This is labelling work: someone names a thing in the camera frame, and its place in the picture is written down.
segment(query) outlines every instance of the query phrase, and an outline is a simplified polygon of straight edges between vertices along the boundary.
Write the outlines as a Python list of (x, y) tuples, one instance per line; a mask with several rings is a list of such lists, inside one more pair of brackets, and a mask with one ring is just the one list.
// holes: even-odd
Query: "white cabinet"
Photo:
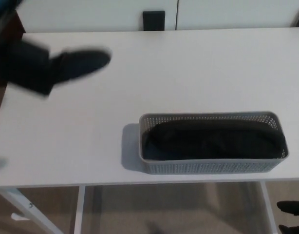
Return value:
[(299, 0), (179, 0), (177, 29), (290, 27)]
[(26, 32), (142, 30), (143, 11), (164, 10), (175, 30), (177, 0), (27, 0), (18, 9)]

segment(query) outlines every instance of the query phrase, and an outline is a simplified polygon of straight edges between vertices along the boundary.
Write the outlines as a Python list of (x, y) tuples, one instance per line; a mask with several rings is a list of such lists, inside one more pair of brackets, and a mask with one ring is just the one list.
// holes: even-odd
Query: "white table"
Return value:
[[(46, 99), (8, 85), (0, 109), (0, 193), (35, 186), (262, 181), (267, 195), (266, 180), (299, 180), (299, 28), (25, 37), (48, 44), (53, 54), (107, 47), (112, 60), (99, 73), (58, 85)], [(288, 159), (261, 174), (144, 173), (137, 147), (142, 114), (237, 111), (276, 113)]]

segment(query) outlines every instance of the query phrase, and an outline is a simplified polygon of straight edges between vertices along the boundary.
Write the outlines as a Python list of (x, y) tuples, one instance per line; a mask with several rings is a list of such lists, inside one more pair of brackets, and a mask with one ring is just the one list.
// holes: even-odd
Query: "gray plastic basket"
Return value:
[(156, 161), (143, 159), (145, 134), (156, 124), (181, 119), (239, 119), (259, 121), (269, 124), (281, 131), (279, 119), (272, 112), (241, 112), (215, 114), (146, 114), (141, 116), (140, 124), (140, 157), (149, 174), (231, 174), (231, 173), (262, 173), (268, 172), (288, 157), (288, 150), (276, 159), (195, 159)]

